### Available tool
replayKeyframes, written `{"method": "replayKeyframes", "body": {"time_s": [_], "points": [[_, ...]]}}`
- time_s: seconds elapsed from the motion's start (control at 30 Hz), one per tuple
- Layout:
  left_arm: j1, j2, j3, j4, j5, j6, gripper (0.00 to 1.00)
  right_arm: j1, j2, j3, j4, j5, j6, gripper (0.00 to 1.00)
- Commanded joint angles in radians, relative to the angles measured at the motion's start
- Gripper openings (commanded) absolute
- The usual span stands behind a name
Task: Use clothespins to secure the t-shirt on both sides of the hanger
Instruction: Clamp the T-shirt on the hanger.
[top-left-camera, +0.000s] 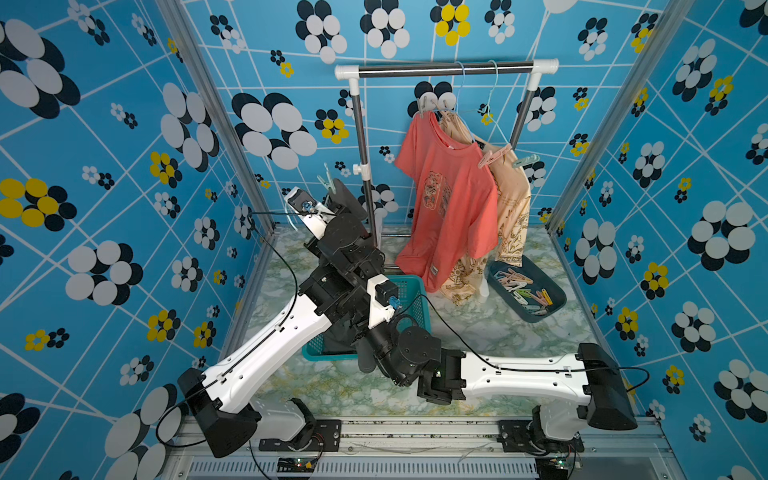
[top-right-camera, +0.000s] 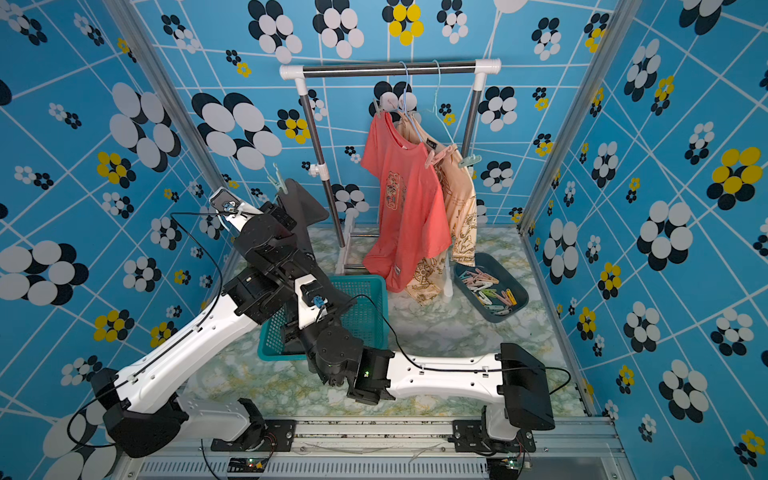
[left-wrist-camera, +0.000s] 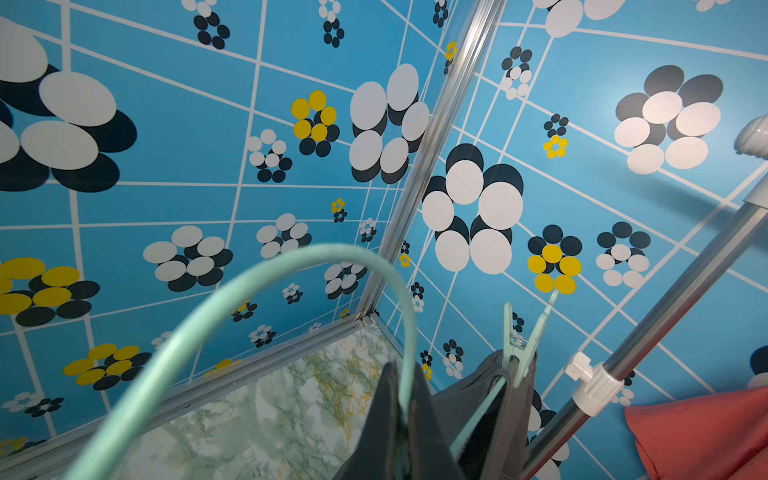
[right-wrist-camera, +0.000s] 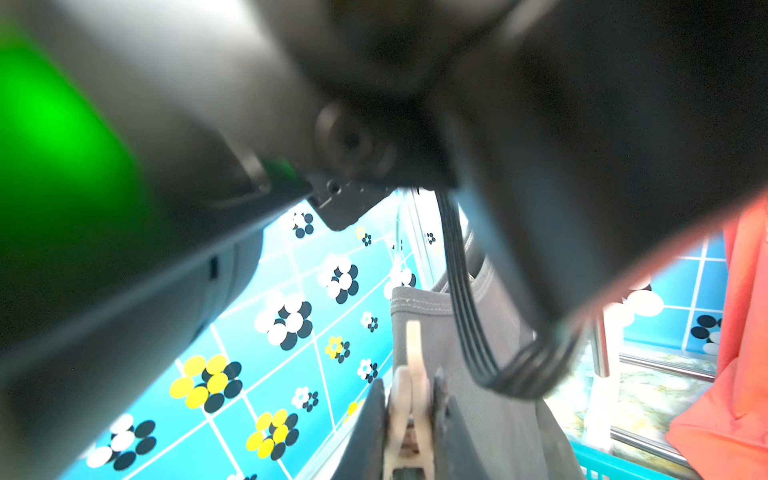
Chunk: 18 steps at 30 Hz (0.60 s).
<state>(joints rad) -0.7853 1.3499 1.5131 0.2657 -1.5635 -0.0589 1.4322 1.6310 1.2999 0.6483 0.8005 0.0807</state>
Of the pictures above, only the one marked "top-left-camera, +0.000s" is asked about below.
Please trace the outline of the beige compass print t-shirt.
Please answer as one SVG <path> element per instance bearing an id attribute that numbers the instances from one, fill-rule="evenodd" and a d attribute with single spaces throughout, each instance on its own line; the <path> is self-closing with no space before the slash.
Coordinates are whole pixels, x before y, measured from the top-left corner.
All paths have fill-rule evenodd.
<path id="1" fill-rule="evenodd" d="M 486 144 L 478 137 L 476 145 L 481 150 Z M 440 293 L 458 306 L 477 293 L 488 294 L 485 270 L 490 260 L 520 266 L 527 238 L 531 187 L 523 168 L 515 168 L 502 160 L 484 168 L 489 170 L 496 184 L 497 214 L 493 226 L 496 228 L 497 246 L 480 258 L 466 255 L 455 264 Z"/>

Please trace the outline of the blue wire hanger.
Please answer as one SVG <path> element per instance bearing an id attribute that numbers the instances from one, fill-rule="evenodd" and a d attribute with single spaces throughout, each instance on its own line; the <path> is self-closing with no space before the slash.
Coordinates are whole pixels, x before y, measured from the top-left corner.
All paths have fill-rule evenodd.
<path id="1" fill-rule="evenodd" d="M 445 114 L 442 116 L 442 119 L 440 120 L 439 125 L 442 131 L 446 133 L 451 139 L 466 145 L 469 145 L 472 143 L 477 144 L 478 137 L 473 134 L 468 124 L 461 117 L 461 114 L 459 113 L 461 91 L 465 83 L 466 69 L 465 69 L 465 65 L 462 62 L 458 62 L 458 65 L 460 66 L 461 72 L 460 72 L 460 84 L 455 91 L 456 102 L 454 107 L 446 111 Z"/>

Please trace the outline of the mint green wire hanger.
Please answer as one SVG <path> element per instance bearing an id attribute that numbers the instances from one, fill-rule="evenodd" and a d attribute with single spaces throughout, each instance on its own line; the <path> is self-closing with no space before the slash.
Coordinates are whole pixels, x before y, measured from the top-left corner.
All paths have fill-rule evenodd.
<path id="1" fill-rule="evenodd" d="M 501 147 L 508 143 L 502 122 L 505 118 L 505 111 L 510 97 L 516 90 L 519 74 L 514 75 L 514 82 L 511 85 L 501 84 L 500 79 L 503 74 L 500 71 L 499 63 L 495 60 L 488 60 L 487 63 L 493 67 L 494 79 L 488 91 L 486 101 L 483 103 L 484 109 L 481 115 L 481 123 L 485 130 L 481 137 L 484 143 Z"/>

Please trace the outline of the mint green clothespin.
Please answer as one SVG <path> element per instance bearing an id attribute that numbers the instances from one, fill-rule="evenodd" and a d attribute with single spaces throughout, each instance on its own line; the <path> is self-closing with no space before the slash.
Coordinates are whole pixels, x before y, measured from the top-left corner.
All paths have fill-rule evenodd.
<path id="1" fill-rule="evenodd" d="M 529 165 L 535 164 L 541 159 L 538 154 L 531 154 L 527 157 L 520 158 L 514 163 L 515 168 L 525 168 Z"/>

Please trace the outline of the dark grey garment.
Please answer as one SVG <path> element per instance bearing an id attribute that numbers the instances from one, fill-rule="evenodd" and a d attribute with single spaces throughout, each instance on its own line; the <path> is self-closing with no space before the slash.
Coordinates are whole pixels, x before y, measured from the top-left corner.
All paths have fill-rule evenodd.
<path id="1" fill-rule="evenodd" d="M 331 323 L 331 326 L 323 332 L 325 348 L 333 354 L 354 350 L 357 355 L 355 343 L 368 330 L 368 317 L 328 312 L 325 316 Z"/>

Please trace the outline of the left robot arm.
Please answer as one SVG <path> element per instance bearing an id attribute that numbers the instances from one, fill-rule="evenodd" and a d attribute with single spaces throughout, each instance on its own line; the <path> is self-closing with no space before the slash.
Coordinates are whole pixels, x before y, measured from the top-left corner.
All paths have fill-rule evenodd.
<path id="1" fill-rule="evenodd" d="M 187 370 L 178 384 L 213 456 L 223 458 L 256 438 L 305 447 L 316 420 L 291 399 L 271 404 L 257 398 L 261 386 L 305 344 L 334 326 L 353 342 L 399 306 L 399 290 L 384 274 L 384 254 L 363 226 L 365 210 L 340 181 L 323 202 L 295 188 L 286 198 L 313 237 L 308 250 L 319 260 L 296 286 L 288 304 L 250 340 L 204 371 Z"/>

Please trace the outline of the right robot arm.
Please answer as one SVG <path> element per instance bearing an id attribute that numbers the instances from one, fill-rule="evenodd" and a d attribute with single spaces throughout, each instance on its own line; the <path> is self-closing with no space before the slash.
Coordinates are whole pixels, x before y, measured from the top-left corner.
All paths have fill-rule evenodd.
<path id="1" fill-rule="evenodd" d="M 382 323 L 361 335 L 355 347 L 361 371 L 379 370 L 436 405 L 495 395 L 546 399 L 533 409 L 527 429 L 529 444 L 540 451 L 574 440 L 586 427 L 637 427 L 621 369 L 595 343 L 559 357 L 493 357 L 447 349 L 418 326 L 399 332 Z"/>

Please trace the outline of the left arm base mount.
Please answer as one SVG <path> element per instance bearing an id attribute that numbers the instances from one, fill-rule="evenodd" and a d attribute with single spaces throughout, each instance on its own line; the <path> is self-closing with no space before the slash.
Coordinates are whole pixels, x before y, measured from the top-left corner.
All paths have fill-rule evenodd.
<path id="1" fill-rule="evenodd" d="M 343 422 L 339 419 L 320 419 L 310 422 L 293 439 L 262 439 L 261 452 L 337 452 L 341 440 Z"/>

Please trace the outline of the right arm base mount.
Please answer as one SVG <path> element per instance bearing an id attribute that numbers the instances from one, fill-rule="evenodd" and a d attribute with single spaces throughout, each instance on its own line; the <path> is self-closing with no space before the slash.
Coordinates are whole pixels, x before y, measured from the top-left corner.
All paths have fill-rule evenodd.
<path id="1" fill-rule="evenodd" d="M 546 437 L 538 419 L 501 420 L 497 422 L 497 441 L 504 452 L 546 456 L 561 453 L 582 453 L 584 444 L 580 437 L 556 440 Z"/>

